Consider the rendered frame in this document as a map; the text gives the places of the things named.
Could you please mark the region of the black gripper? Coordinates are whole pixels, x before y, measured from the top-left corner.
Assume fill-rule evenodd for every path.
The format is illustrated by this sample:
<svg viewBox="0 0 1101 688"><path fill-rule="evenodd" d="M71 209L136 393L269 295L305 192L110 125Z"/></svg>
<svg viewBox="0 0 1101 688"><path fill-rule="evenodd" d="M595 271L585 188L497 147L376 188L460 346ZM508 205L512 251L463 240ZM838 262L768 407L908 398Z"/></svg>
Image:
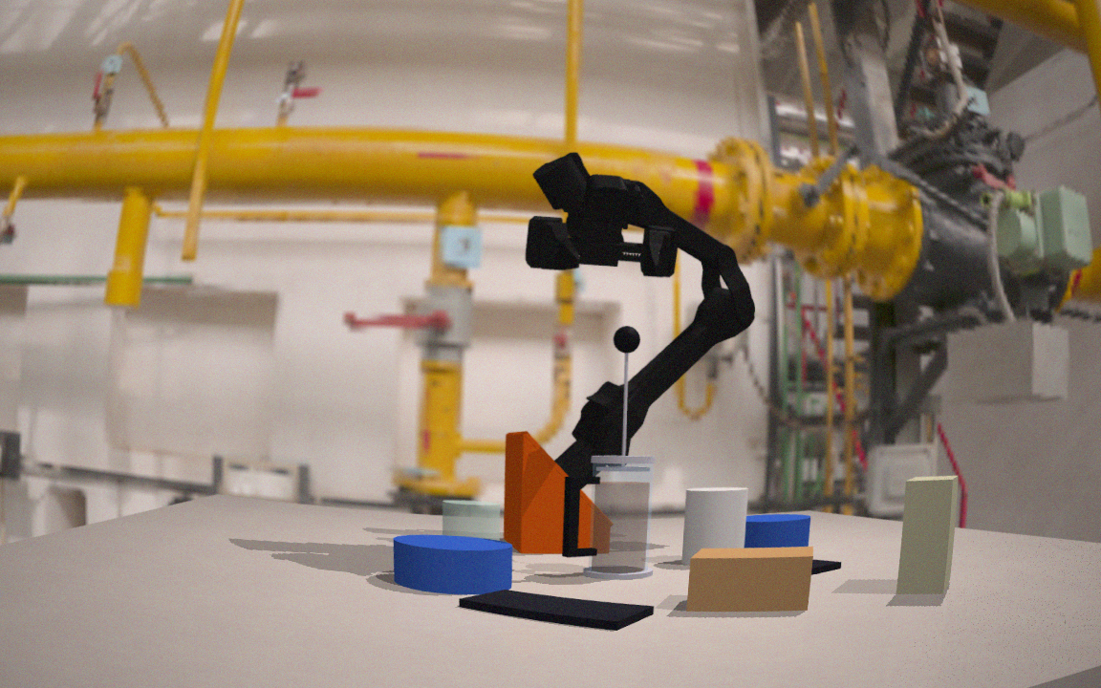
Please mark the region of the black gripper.
<svg viewBox="0 0 1101 688"><path fill-rule="evenodd" d="M567 270L578 265L617 267L619 260L639 263L643 277L671 279L676 274L679 234L675 229L647 223L643 244L624 241L621 231L623 223L608 218L581 226L577 212L573 229L568 229L562 218L533 215L526 234L526 263L530 269Z"/></svg>

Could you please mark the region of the blue cylinder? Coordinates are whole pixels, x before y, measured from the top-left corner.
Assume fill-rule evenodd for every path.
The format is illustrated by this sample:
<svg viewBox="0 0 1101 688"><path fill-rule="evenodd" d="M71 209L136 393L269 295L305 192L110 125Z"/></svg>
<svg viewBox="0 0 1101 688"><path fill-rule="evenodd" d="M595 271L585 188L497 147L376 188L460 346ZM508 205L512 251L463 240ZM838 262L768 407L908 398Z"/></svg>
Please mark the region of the blue cylinder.
<svg viewBox="0 0 1101 688"><path fill-rule="evenodd" d="M508 591L512 545L481 537L405 535L394 539L394 582L414 591L484 596Z"/></svg>
<svg viewBox="0 0 1101 688"><path fill-rule="evenodd" d="M811 517L798 514L752 515L745 520L744 548L808 546Z"/></svg>

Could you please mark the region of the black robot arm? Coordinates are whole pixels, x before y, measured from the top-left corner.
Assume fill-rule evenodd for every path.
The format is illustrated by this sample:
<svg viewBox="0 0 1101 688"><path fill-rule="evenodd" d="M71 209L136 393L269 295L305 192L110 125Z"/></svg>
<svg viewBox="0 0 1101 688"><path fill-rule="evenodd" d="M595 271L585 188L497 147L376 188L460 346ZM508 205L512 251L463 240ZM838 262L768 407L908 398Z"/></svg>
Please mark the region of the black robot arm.
<svg viewBox="0 0 1101 688"><path fill-rule="evenodd" d="M569 214L568 229L573 229L577 212L581 226L597 218L623 223L623 229L628 229L628 223L642 229L647 223L671 226L679 234L682 251L701 261L704 301L693 325L628 380L628 456L631 437L643 425L650 406L715 345L734 338L752 325L755 304L750 286L733 249L671 212L647 184L615 175L590 176L576 152L545 162L533 176L550 207ZM720 275L728 290L721 287ZM609 380L587 397L589 402L573 430L576 443L555 459L567 476L593 476L591 456L621 456L623 398L624 384L615 386Z"/></svg>

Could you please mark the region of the glass french press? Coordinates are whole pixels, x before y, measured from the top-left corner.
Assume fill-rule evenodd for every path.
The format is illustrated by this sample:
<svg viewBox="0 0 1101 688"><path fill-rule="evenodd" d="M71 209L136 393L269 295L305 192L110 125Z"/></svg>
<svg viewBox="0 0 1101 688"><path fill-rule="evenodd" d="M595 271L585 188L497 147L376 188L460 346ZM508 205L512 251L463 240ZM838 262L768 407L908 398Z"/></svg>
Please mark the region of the glass french press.
<svg viewBox="0 0 1101 688"><path fill-rule="evenodd" d="M648 568L648 539L657 456L625 456L628 353L637 345L635 328L623 326L615 331L615 347L624 353L621 456L591 456L593 476L565 476L562 556L590 556L584 576L595 579L642 579L654 575L654 568ZM577 548L581 484L593 485L589 548Z"/></svg>

